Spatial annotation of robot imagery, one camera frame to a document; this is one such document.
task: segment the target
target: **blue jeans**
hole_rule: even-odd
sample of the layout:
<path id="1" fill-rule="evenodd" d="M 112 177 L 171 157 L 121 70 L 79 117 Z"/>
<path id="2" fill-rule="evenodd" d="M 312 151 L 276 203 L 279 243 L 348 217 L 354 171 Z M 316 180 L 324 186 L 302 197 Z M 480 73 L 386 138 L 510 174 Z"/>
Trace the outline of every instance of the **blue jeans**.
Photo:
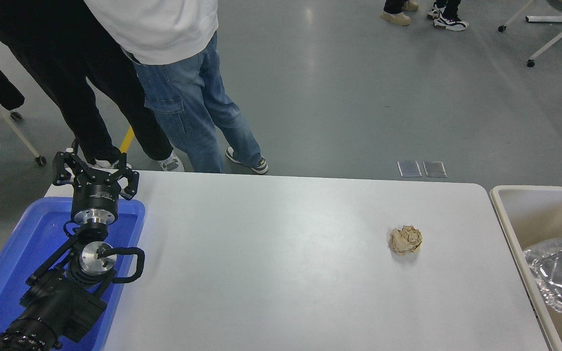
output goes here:
<path id="1" fill-rule="evenodd" d="M 203 51 L 172 64 L 132 60 L 145 106 L 155 113 L 170 142 L 188 155 L 194 171 L 203 173 L 223 172 L 215 126 L 234 149 L 236 160 L 249 167 L 261 161 L 261 149 L 244 115 L 225 93 L 216 42 L 214 33 Z"/>

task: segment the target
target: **blue plastic tray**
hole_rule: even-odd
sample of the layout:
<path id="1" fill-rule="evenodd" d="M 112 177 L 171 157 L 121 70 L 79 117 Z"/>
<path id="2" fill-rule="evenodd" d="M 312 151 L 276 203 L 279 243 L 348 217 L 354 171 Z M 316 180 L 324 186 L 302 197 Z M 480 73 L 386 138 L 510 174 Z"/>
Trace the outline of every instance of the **blue plastic tray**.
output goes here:
<path id="1" fill-rule="evenodd" d="M 70 218 L 71 198 L 69 197 L 41 198 L 27 207 L 23 213 L 0 253 L 0 333 L 24 311 L 19 301 L 29 289 L 25 280 L 67 240 L 62 226 Z M 119 217 L 108 227 L 109 235 L 105 242 L 113 247 L 136 246 L 143 220 L 142 202 L 119 200 Z M 132 259 L 131 256 L 119 256 L 115 266 L 118 277 L 127 276 Z M 102 300 L 107 302 L 107 309 L 101 318 L 78 344 L 61 337 L 63 351 L 102 349 L 122 289 L 123 284 L 110 284 L 102 296 Z"/>

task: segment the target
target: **white t-shirt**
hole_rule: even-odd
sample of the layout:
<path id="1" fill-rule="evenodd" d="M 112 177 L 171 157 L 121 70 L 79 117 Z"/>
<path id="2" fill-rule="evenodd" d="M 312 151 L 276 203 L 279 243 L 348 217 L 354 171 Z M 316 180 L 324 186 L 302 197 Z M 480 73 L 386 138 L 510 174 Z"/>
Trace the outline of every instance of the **white t-shirt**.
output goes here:
<path id="1" fill-rule="evenodd" d="M 143 64 L 200 53 L 218 29 L 218 0 L 85 0 L 123 49 Z"/>

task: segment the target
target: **beige shoe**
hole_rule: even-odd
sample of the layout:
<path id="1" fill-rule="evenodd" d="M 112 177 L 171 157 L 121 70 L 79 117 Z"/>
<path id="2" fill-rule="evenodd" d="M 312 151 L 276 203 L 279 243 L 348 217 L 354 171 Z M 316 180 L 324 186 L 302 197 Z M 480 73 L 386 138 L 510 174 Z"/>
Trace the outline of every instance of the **beige shoe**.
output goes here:
<path id="1" fill-rule="evenodd" d="M 417 11 L 419 8 L 420 5 L 417 2 L 413 0 L 407 0 L 402 6 L 402 11 Z"/>
<path id="2" fill-rule="evenodd" d="M 386 13 L 385 11 L 381 12 L 382 19 L 388 20 L 393 24 L 397 24 L 399 26 L 408 26 L 411 23 L 411 18 L 409 16 L 404 15 L 404 13 L 399 14 L 390 14 Z"/>

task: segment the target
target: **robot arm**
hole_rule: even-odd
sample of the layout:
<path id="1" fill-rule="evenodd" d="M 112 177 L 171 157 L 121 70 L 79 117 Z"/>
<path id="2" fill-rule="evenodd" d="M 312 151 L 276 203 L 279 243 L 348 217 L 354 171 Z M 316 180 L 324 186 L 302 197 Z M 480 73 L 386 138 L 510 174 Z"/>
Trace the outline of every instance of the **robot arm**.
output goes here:
<path id="1" fill-rule="evenodd" d="M 130 200 L 138 190 L 139 173 L 126 164 L 122 154 L 120 168 L 108 173 L 88 167 L 76 150 L 56 154 L 53 184 L 74 187 L 71 221 L 80 227 L 26 280 L 30 288 L 20 300 L 25 311 L 0 334 L 0 351 L 60 349 L 63 335 L 80 342 L 105 311 L 107 304 L 100 298 L 109 285 L 133 282 L 142 275 L 141 249 L 103 242 L 107 226 L 118 219 L 119 194 Z M 75 175 L 72 180 L 65 166 Z M 121 191 L 118 180 L 123 177 L 128 184 Z M 116 277 L 118 255 L 137 257 L 131 277 Z"/>

